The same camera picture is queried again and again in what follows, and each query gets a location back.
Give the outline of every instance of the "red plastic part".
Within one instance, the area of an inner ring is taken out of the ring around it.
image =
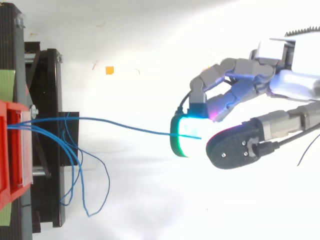
[[[0,210],[10,202],[7,105],[0,101]]]
[[[28,111],[22,104],[0,101],[0,211],[21,197],[31,185],[23,186],[22,131],[7,129],[7,125],[21,123],[21,113]],[[32,169],[32,161],[27,164]]]
[[[21,112],[28,112],[29,109],[19,103],[7,102],[7,124],[21,123]],[[22,196],[29,188],[30,184],[23,186],[23,164],[22,164],[22,131],[9,130],[8,134],[8,155],[11,162],[10,170],[10,193],[11,201]]]

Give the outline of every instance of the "wire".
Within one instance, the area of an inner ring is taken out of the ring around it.
[[[235,80],[234,78],[230,77],[230,81],[229,80],[224,80],[224,82],[226,84],[229,84],[230,86],[232,86],[233,84],[235,84],[237,82],[237,80]],[[188,99],[189,95],[190,95],[190,92],[188,92],[188,94],[184,96],[184,98],[182,99],[182,101],[181,101],[181,103],[180,103],[178,108],[182,108],[183,107],[183,105],[186,102],[186,100]]]
[[[8,129],[14,129],[14,130],[27,130],[27,131],[32,131],[32,132],[36,132],[36,133],[40,133],[40,134],[43,134],[53,140],[55,140],[66,152],[66,154],[68,156],[70,156],[70,154],[74,157],[74,159],[76,160],[76,162],[78,163],[79,165],[79,171],[80,171],[80,176],[81,176],[81,186],[82,186],[82,204],[83,204],[83,208],[86,212],[86,215],[88,217],[91,217],[93,215],[96,215],[97,212],[95,213],[92,213],[92,214],[89,214],[89,211],[87,209],[87,206],[86,206],[86,199],[85,199],[85,183],[84,183],[84,174],[83,174],[83,170],[82,170],[82,166],[79,162],[79,159],[77,158],[77,156],[75,155],[74,151],[72,151],[72,149],[66,144],[64,143],[60,138],[58,138],[57,136],[55,136],[54,134],[42,129],[42,130],[39,130],[39,129],[35,129],[33,128],[34,126],[30,126],[30,125],[25,125],[25,124],[22,124],[21,126],[21,123],[19,124],[16,124],[16,125],[8,125]],[[72,161],[72,157],[70,156],[70,163],[72,166],[74,166],[74,163]]]
[[[66,143],[67,145],[73,147],[73,148],[78,149],[80,152],[83,152],[83,153],[85,153],[85,154],[87,154],[87,155],[89,155],[89,156],[91,156],[91,157],[99,160],[99,161],[103,164],[103,166],[104,166],[106,175],[107,175],[107,177],[108,177],[108,190],[107,190],[106,196],[105,196],[104,201],[103,201],[101,207],[99,208],[99,210],[96,211],[95,213],[92,213],[90,216],[96,215],[96,214],[100,213],[100,211],[102,210],[102,208],[105,206],[106,201],[107,201],[107,198],[108,198],[108,195],[109,195],[109,192],[110,192],[110,176],[109,176],[109,173],[108,173],[108,170],[107,170],[107,166],[106,166],[106,164],[105,164],[100,158],[98,158],[97,156],[94,156],[94,155],[92,155],[91,153],[89,153],[89,152],[87,152],[87,151],[85,151],[85,150],[83,150],[83,149],[80,149],[78,146],[72,146],[72,145],[71,145],[70,143],[68,143],[68,142],[65,142],[65,143]]]
[[[83,150],[83,149],[81,149],[80,147],[78,147],[77,144],[75,143],[75,141],[73,140],[70,132],[69,132],[69,128],[68,128],[68,125],[67,125],[67,121],[64,121],[64,125],[65,125],[65,130],[66,130],[66,132],[67,132],[67,134],[68,134],[68,137],[69,137],[69,139],[71,140],[71,143],[72,143],[72,144],[70,144],[70,143],[67,142],[66,137],[65,137],[65,131],[63,131],[63,133],[62,133],[63,141],[64,141],[68,146],[70,146],[71,148],[77,149],[77,150],[79,150],[79,151],[81,152],[81,157],[82,157],[82,159],[81,159],[81,166],[82,166],[82,164],[83,164],[84,153],[85,153],[85,154],[87,154],[87,155],[89,155],[89,156],[91,156],[91,157],[99,160],[99,161],[103,164],[104,169],[105,169],[105,172],[106,172],[106,175],[107,175],[107,177],[108,177],[108,190],[107,190],[106,196],[105,196],[104,201],[103,201],[101,207],[99,208],[99,210],[98,210],[97,212],[94,212],[94,213],[92,213],[92,214],[90,215],[90,216],[92,217],[92,216],[94,216],[94,215],[96,215],[96,214],[98,214],[98,213],[101,212],[101,210],[102,210],[102,208],[105,206],[106,201],[107,201],[107,198],[108,198],[108,196],[109,196],[109,192],[110,192],[110,176],[109,176],[109,173],[108,173],[108,170],[107,170],[107,166],[106,166],[106,164],[105,164],[100,158],[98,158],[97,156],[94,156],[94,155],[92,155],[91,153],[86,152],[85,150]],[[79,178],[79,174],[80,174],[80,171],[78,172],[78,176],[76,177],[74,184],[77,183],[78,178]]]
[[[13,125],[8,125],[7,126],[7,129],[10,129],[10,130],[27,130],[27,131],[32,131],[32,132],[36,132],[36,133],[39,133],[39,134],[42,134],[48,138],[51,138],[52,140],[56,141],[62,148],[63,150],[65,151],[65,153],[67,154],[69,160],[70,160],[70,164],[71,164],[71,168],[72,168],[72,185],[71,185],[71,188],[70,188],[70,192],[71,192],[71,196],[70,196],[70,199],[67,203],[67,205],[69,205],[73,199],[73,196],[74,196],[74,180],[75,180],[75,175],[74,175],[74,161],[70,155],[70,153],[73,155],[73,157],[76,159],[77,161],[77,156],[75,155],[75,153],[72,151],[72,149],[67,146],[60,138],[58,138],[56,135],[52,134],[51,132],[49,131],[46,131],[38,126],[34,126],[34,125],[27,125],[27,124],[23,124],[23,125],[16,125],[16,124],[13,124]]]
[[[82,164],[83,164],[83,162],[84,162],[84,153],[83,153],[83,151],[82,151],[81,149],[78,148],[78,146],[76,145],[76,143],[75,143],[74,140],[72,139],[71,134],[70,134],[70,132],[69,132],[68,125],[67,125],[67,121],[64,121],[64,125],[65,125],[65,129],[66,129],[66,131],[67,131],[67,134],[68,134],[68,136],[69,136],[69,139],[71,140],[71,142],[72,142],[73,145],[72,145],[72,144],[69,144],[69,143],[67,142],[67,140],[66,140],[66,138],[65,138],[65,131],[62,131],[62,133],[61,133],[62,138],[63,138],[63,141],[64,141],[69,147],[74,148],[74,149],[77,149],[77,150],[80,151],[80,153],[81,153],[81,162],[80,162],[80,164],[81,164],[81,166],[82,166]],[[80,176],[80,168],[79,168],[78,174],[77,174],[77,176],[76,176],[76,179],[75,179],[73,185],[76,185],[76,183],[78,182],[79,176]],[[72,189],[70,188],[69,191],[68,191],[64,196],[67,196],[67,195],[71,192],[71,190],[72,190]],[[68,206],[69,204],[65,204],[65,203],[61,202],[61,205],[63,205],[63,206]]]
[[[133,126],[128,126],[124,125],[115,121],[110,121],[107,119],[101,119],[101,118],[95,118],[95,117],[75,117],[75,116],[70,116],[70,117],[49,117],[49,118],[40,118],[40,119],[34,119],[30,121],[25,121],[18,123],[18,125],[24,125],[24,124],[30,124],[30,123],[42,123],[42,122],[51,122],[51,121],[72,121],[72,120],[91,120],[91,121],[98,121],[98,122],[104,122],[108,124],[113,124],[122,128],[126,129],[131,129],[139,132],[144,132],[148,134],[155,134],[155,135],[162,135],[162,136],[171,136],[171,137],[185,137],[185,138],[190,138],[190,139],[202,139],[201,137],[198,136],[190,136],[190,135],[183,135],[183,134],[177,134],[177,133],[166,133],[166,132],[159,132],[159,131],[151,131],[151,130],[146,130],[143,128],[138,128],[138,127],[133,127]]]
[[[309,133],[311,133],[311,132],[313,132],[313,131],[315,131],[315,130],[317,130],[319,128],[320,128],[320,123],[308,128],[307,130],[304,130],[304,131],[302,131],[302,132],[300,132],[300,133],[298,133],[298,134],[296,134],[296,135],[294,135],[292,137],[289,137],[289,138],[287,138],[287,139],[285,139],[283,141],[278,142],[277,145],[279,147],[281,147],[281,146],[283,146],[285,144],[288,144],[288,143],[290,143],[290,142],[292,142],[294,140],[297,140],[297,139],[299,139],[301,137],[304,137],[305,135],[307,135],[307,134],[309,134]]]
[[[179,105],[180,108],[183,107],[184,103],[185,103],[186,100],[189,98],[189,95],[190,95],[190,92],[188,92],[188,94],[184,96],[184,98],[182,99],[182,101],[181,101],[181,103],[180,103],[180,105]]]
[[[319,137],[320,137],[320,134],[319,134],[318,136],[316,136],[316,138],[309,144],[309,146],[306,148],[306,150],[305,150],[304,153],[302,154],[302,157],[300,158],[300,161],[299,161],[299,163],[298,163],[297,166],[299,166],[299,165],[301,164],[301,162],[302,162],[302,160],[304,159],[307,151],[309,150],[309,148],[311,147],[311,145],[314,144],[314,142],[315,142]]]

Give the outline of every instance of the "white background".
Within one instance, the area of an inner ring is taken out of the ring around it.
[[[227,57],[248,58],[265,38],[320,25],[317,1],[309,0],[13,2],[27,16],[25,41],[41,41],[42,49],[64,56],[65,112],[163,132],[203,68]],[[106,66],[115,73],[106,75]],[[229,117],[240,122],[298,105],[261,96]],[[163,136],[92,121],[81,121],[79,134],[79,146],[108,167],[109,198],[100,214],[88,218],[79,183],[63,227],[43,224],[35,240],[320,239],[317,144],[296,167],[317,132],[228,171],[206,157],[175,157]],[[108,181],[95,159],[86,156],[83,167],[92,213]],[[66,176],[67,188],[69,169]]]

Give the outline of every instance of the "black cable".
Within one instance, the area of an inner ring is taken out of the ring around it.
[[[314,142],[315,142],[319,137],[320,137],[320,134],[319,134],[318,136],[316,136],[316,138],[309,144],[309,146],[306,148],[306,150],[305,150],[304,153],[302,154],[302,157],[300,158],[300,161],[299,161],[299,163],[298,163],[297,166],[300,165],[302,159],[304,159],[304,157],[305,157],[307,151],[309,150],[309,148],[311,147],[311,145],[314,144]]]
[[[301,138],[301,137],[303,137],[303,136],[305,136],[305,135],[307,135],[307,134],[309,134],[309,133],[311,133],[311,132],[313,132],[313,131],[315,131],[315,130],[317,130],[319,128],[320,128],[320,123],[310,127],[307,130],[304,130],[303,132],[300,132],[300,133],[298,133],[298,134],[296,134],[296,135],[294,135],[292,137],[289,137],[289,138],[287,138],[287,139],[285,139],[283,141],[278,142],[277,145],[279,147],[281,147],[281,146],[283,146],[285,144],[291,143],[292,141],[294,141],[296,139],[299,139],[299,138]]]
[[[305,135],[307,135],[307,134],[309,134],[309,133],[311,133],[311,132],[313,132],[313,131],[315,131],[315,130],[317,130],[319,128],[320,128],[320,123],[314,125],[313,127],[310,127],[307,130],[304,130],[303,132],[300,132],[300,133],[298,133],[298,134],[296,134],[296,135],[294,135],[292,137],[289,137],[289,138],[287,138],[287,139],[285,139],[283,141],[280,141],[280,142],[277,142],[277,141],[275,141],[275,142],[266,141],[266,142],[263,142],[263,143],[254,144],[252,146],[252,149],[253,149],[253,151],[255,152],[255,154],[257,156],[259,156],[259,157],[266,156],[266,155],[269,155],[269,154],[273,153],[276,149],[280,148],[281,146],[283,146],[285,144],[288,144],[288,143],[291,143],[292,141],[297,140],[297,139],[299,139],[299,138],[301,138],[301,137],[303,137],[303,136],[305,136]],[[309,147],[305,150],[304,154],[302,155],[302,157],[300,159],[299,164],[301,163],[301,161],[302,161],[303,157],[305,156],[306,152],[308,151],[310,146],[315,142],[315,140],[313,140],[312,143],[309,145]]]
[[[188,92],[188,94],[185,95],[185,97],[182,99],[182,101],[181,101],[181,103],[180,103],[180,105],[179,105],[179,108],[182,108],[182,107],[183,107],[184,103],[186,102],[186,100],[187,100],[188,97],[189,97],[189,94],[190,94],[190,92]]]
[[[231,77],[230,77],[230,80],[224,80],[224,82],[225,82],[226,84],[229,84],[230,86],[232,86],[232,85],[235,84],[237,81],[236,81],[234,78],[231,78]],[[188,99],[189,95],[190,95],[190,92],[188,92],[188,94],[184,96],[184,98],[182,99],[182,101],[181,101],[178,109],[181,109],[181,108],[183,107],[183,105],[184,105],[184,103],[186,102],[186,100]]]

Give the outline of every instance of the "metal rod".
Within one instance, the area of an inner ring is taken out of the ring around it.
[[[32,168],[32,176],[33,177],[39,177],[39,176],[45,176],[45,170],[42,166],[34,166]]]
[[[26,64],[32,64],[34,62],[35,57],[36,57],[35,53],[26,53],[24,54],[24,62]]]

